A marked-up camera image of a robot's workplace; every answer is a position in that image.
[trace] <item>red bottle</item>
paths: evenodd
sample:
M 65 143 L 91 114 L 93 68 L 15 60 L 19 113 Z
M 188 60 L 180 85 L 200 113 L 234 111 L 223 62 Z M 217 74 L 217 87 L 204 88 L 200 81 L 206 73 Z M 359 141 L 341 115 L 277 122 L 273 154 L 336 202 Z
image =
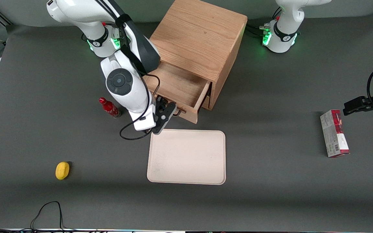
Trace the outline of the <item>red bottle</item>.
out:
M 119 111 L 119 109 L 116 106 L 114 106 L 114 104 L 112 102 L 110 102 L 109 100 L 106 100 L 103 97 L 101 97 L 99 99 L 99 102 L 102 104 L 103 109 L 107 113 L 109 113 L 112 117 L 114 117 L 114 118 L 120 117 L 120 111 Z

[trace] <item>table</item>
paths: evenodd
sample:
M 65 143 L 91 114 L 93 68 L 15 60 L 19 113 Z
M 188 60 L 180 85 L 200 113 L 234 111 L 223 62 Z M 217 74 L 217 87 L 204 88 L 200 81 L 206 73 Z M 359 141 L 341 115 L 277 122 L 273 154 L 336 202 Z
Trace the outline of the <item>table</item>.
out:
M 156 25 L 139 27 L 149 36 Z M 103 112 L 98 98 L 111 97 L 100 59 L 77 28 L 9 28 L 0 62 L 0 227 L 27 227 L 57 200 L 75 228 L 373 232 L 373 113 L 342 118 L 351 155 L 336 159 L 326 157 L 319 121 L 366 94 L 373 15 L 306 19 L 300 31 L 285 54 L 246 33 L 214 110 L 201 110 L 197 125 L 168 123 L 226 134 L 226 182 L 203 186 L 147 180 L 149 138 L 119 137 L 130 117 Z M 73 161 L 68 180 L 54 176 L 61 161 Z M 36 227 L 58 227 L 55 205 Z

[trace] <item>cardboard box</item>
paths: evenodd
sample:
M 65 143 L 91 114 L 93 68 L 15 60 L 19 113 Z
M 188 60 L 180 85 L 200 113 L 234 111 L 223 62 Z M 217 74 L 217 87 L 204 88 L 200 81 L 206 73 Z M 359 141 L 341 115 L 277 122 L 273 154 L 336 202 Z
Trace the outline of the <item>cardboard box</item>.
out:
M 342 131 L 342 120 L 340 117 L 341 111 L 335 109 L 320 116 L 327 156 L 329 158 L 349 154 L 349 147 Z

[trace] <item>open drawer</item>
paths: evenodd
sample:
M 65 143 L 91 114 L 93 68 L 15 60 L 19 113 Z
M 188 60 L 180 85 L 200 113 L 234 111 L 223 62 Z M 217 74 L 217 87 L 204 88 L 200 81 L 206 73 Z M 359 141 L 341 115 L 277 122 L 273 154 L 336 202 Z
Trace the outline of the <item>open drawer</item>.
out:
M 150 74 L 158 76 L 161 81 L 156 95 L 175 102 L 181 110 L 180 117 L 196 124 L 198 111 L 207 96 L 211 82 L 163 62 Z M 143 78 L 149 90 L 153 92 L 158 85 L 157 78 Z

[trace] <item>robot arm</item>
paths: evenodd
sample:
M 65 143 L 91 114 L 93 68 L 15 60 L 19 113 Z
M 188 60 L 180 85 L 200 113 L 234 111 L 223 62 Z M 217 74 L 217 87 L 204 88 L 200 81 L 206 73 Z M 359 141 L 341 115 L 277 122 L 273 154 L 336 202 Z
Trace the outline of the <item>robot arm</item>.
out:
M 273 19 L 260 29 L 268 33 L 263 39 L 263 45 L 275 53 L 284 53 L 294 44 L 296 31 L 305 19 L 302 7 L 319 6 L 332 0 L 276 0 L 281 7 L 280 19 Z
M 114 0 L 49 0 L 47 11 L 58 22 L 79 27 L 93 52 L 105 58 L 101 68 L 106 87 L 113 98 L 128 109 L 133 120 L 130 124 L 138 131 L 150 129 L 159 134 L 176 105 L 168 104 L 161 97 L 156 102 L 148 90 L 142 76 L 158 67 L 160 56 L 130 17 Z M 117 28 L 102 24 L 118 24 L 122 15 L 126 17 Z

